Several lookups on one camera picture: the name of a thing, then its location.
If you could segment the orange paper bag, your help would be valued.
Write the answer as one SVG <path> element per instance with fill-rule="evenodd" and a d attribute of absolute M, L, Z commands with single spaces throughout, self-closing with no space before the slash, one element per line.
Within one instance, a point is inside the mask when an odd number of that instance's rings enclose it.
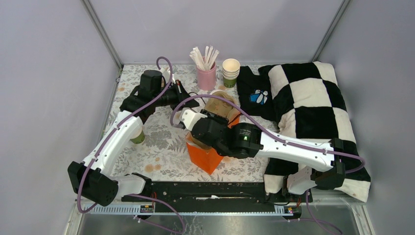
<path fill-rule="evenodd" d="M 224 158 L 223 156 L 218 155 L 216 150 L 213 148 L 200 148 L 193 142 L 190 133 L 186 135 L 185 142 L 191 162 L 209 175 L 216 170 Z"/>

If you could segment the green paper cup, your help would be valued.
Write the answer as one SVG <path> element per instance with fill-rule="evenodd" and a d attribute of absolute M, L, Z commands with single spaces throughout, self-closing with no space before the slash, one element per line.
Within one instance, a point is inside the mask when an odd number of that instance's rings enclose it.
<path fill-rule="evenodd" d="M 130 142 L 133 144 L 140 144 L 145 140 L 145 134 L 143 130 L 137 131 L 131 138 Z"/>

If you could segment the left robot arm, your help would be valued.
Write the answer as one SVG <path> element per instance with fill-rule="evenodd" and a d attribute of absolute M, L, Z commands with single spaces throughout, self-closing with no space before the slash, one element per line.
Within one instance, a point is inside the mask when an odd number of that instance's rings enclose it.
<path fill-rule="evenodd" d="M 144 176 L 132 173 L 111 177 L 110 174 L 127 142 L 143 142 L 143 125 L 157 107 L 174 109 L 189 97 L 182 82 L 169 71 L 145 70 L 139 85 L 123 100 L 111 128 L 95 149 L 82 162 L 68 166 L 69 179 L 78 198 L 84 197 L 103 207 L 129 194 L 140 201 L 148 200 L 152 189 Z"/>

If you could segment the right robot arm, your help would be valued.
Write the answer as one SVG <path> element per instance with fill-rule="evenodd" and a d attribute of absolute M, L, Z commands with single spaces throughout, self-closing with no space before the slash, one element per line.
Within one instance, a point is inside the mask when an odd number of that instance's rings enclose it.
<path fill-rule="evenodd" d="M 281 197 L 294 201 L 308 189 L 335 189 L 345 180 L 345 164 L 332 153 L 332 143 L 288 138 L 250 123 L 228 126 L 228 120 L 206 110 L 183 111 L 180 117 L 191 136 L 221 156 L 238 159 L 264 157 L 295 162 L 305 167 L 283 178 Z"/>

